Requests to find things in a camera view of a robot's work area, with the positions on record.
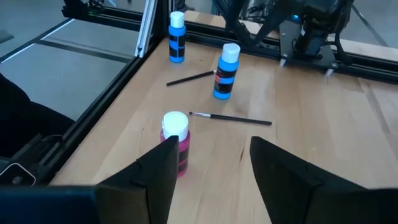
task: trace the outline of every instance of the paintbrush handle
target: paintbrush handle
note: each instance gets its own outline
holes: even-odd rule
[[[211,114],[210,118],[213,119],[223,119],[227,121],[240,121],[240,122],[245,122],[245,123],[252,123],[252,124],[263,124],[263,125],[272,125],[272,122],[270,121],[259,121],[255,119],[247,119],[247,118],[237,118],[237,117],[232,117],[232,116],[225,116],[225,115],[219,115],[219,114]]]
[[[175,81],[166,83],[166,86],[172,86],[172,85],[176,85],[176,84],[179,84],[179,83],[187,82],[187,81],[190,81],[190,80],[195,80],[197,78],[206,77],[206,76],[212,75],[214,73],[215,73],[215,71],[204,72],[204,73],[201,73],[201,74],[198,74],[198,75],[194,75],[194,76],[191,76],[191,77],[182,78],[180,80],[175,80]]]

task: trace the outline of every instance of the wooden table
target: wooden table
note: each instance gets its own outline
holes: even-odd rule
[[[187,14],[188,20],[201,18],[222,26],[220,17]],[[354,44],[361,53],[385,55],[382,47]],[[397,50],[388,50],[397,58]],[[178,110],[274,125],[190,118],[189,167],[177,181],[169,223],[270,223],[252,173],[251,136],[365,187],[398,186],[398,87],[340,74],[325,78],[311,69],[281,68],[274,60],[242,54],[232,97],[220,101],[212,95],[214,77],[165,86],[215,69],[220,49],[187,43],[180,65],[170,63],[168,54],[164,40],[53,184],[97,184],[113,175],[158,145],[163,114]]]

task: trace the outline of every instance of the black frame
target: black frame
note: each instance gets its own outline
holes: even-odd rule
[[[142,13],[125,11],[104,7],[104,10],[95,14],[81,11],[71,11],[66,6],[62,10],[65,17],[95,22],[107,26],[113,26],[123,29],[139,31],[141,25]],[[168,35],[169,25],[169,0],[158,0],[156,9],[156,18],[154,22],[154,35],[150,40],[147,53],[143,58],[132,59],[116,76],[116,78],[106,87],[106,89],[95,99],[90,107],[80,116],[79,120],[64,135],[64,140],[57,143],[48,155],[43,158],[43,164],[50,169],[44,178],[38,180],[40,184],[49,183],[56,172],[66,163],[71,154],[84,140],[90,129],[102,117],[111,103],[120,94],[121,90],[127,85],[128,81],[135,75],[141,65],[146,61],[149,55],[156,49],[160,42]],[[219,27],[213,27],[196,22],[186,22],[187,41],[197,44],[208,45],[211,47],[222,48],[225,43],[237,43],[238,38],[232,33]],[[241,46],[242,53],[255,55],[258,57],[280,60],[280,42],[277,39],[265,38],[264,48],[253,48]],[[341,62],[336,51],[333,51],[337,62]],[[352,65],[340,64],[336,72],[352,75],[355,77],[367,78],[381,82],[398,84],[398,62],[384,60],[358,54],[348,55],[352,58]],[[316,65],[303,61],[289,61],[289,63],[313,67],[320,69]]]

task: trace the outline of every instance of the floor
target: floor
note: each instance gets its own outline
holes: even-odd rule
[[[210,0],[187,0],[187,4],[200,12],[211,12]],[[142,11],[144,0],[133,0],[130,6],[126,0],[106,0],[106,5]],[[65,20],[60,12],[62,6],[61,0],[0,1],[0,29],[15,37],[0,44],[0,56]],[[398,33],[393,31],[398,2],[361,0],[356,1],[356,6],[387,44],[398,48]],[[134,31],[73,21],[45,40],[132,58],[137,35]],[[342,38],[378,44],[356,14],[351,15]],[[33,101],[78,119],[123,66],[123,62],[35,44],[2,63],[0,72],[24,89]]]

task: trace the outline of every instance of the metal bracket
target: metal bracket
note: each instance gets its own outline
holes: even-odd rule
[[[144,13],[142,14],[141,26],[139,28],[136,52],[134,53],[135,57],[142,58],[147,52],[152,26],[154,25],[156,5],[157,0],[145,1],[145,8]]]
[[[279,26],[279,46],[280,46],[280,61],[279,65],[283,67],[286,62],[295,64],[312,65],[315,68],[327,70],[326,76],[333,74],[335,69],[338,68],[336,58],[329,45],[323,46],[319,51],[319,58],[307,59],[294,52],[293,42],[301,32],[301,25],[291,21],[285,21]]]

